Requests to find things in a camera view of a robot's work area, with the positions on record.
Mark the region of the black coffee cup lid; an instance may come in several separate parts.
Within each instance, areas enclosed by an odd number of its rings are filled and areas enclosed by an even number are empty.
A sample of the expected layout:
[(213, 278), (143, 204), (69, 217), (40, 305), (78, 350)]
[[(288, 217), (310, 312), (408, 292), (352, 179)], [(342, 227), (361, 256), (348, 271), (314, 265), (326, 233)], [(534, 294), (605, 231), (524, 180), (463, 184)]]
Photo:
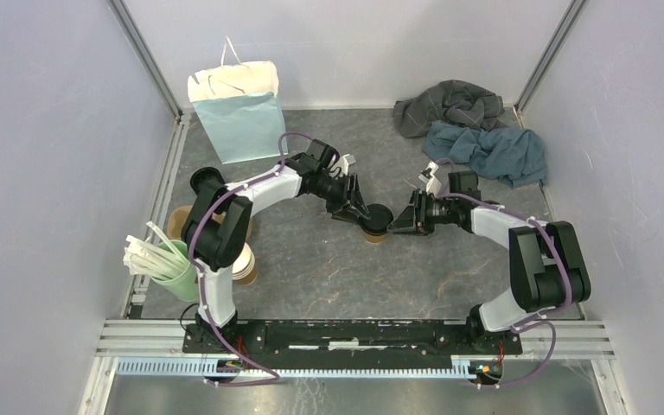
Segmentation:
[(360, 218), (359, 224), (363, 232), (380, 236), (387, 233), (389, 225), (393, 222), (392, 211), (379, 203), (372, 203), (367, 205), (369, 218)]

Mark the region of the brown paper coffee cup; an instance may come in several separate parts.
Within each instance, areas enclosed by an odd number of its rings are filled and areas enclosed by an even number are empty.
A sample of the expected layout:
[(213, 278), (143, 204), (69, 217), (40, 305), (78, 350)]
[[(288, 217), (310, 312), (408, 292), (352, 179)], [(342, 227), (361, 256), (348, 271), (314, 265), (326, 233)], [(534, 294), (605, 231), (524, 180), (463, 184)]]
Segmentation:
[(366, 230), (362, 231), (363, 238), (371, 244), (379, 244), (386, 239), (387, 233), (369, 233)]

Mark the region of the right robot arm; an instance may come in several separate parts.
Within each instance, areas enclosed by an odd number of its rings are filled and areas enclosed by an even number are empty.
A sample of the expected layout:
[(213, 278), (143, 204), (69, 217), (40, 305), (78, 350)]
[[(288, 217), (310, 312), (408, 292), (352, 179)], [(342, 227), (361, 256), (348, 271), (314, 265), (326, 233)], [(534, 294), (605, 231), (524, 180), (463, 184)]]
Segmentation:
[(438, 225), (456, 225), (508, 250), (509, 287), (477, 305), (467, 317), (467, 346), (486, 353), (500, 335), (518, 333), (591, 295), (591, 281), (574, 226), (545, 222), (483, 201), (473, 171), (448, 175), (449, 189), (439, 194), (417, 189), (388, 229), (392, 233), (429, 235)]

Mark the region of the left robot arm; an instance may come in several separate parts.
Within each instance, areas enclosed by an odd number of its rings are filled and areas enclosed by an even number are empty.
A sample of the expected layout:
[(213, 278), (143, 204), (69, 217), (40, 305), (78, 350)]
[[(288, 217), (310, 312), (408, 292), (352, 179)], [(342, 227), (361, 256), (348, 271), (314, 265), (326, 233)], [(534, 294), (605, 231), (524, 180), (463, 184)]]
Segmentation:
[(191, 176), (196, 198), (182, 227), (182, 240), (197, 270), (197, 324), (205, 329), (203, 339), (214, 351), (226, 352), (237, 341), (232, 266), (243, 251), (254, 215), (278, 202), (314, 195), (324, 200), (335, 220), (354, 225), (371, 220), (358, 178), (340, 166), (341, 159), (336, 149), (313, 139), (306, 151), (282, 157), (270, 170), (241, 182), (226, 182), (213, 167)]

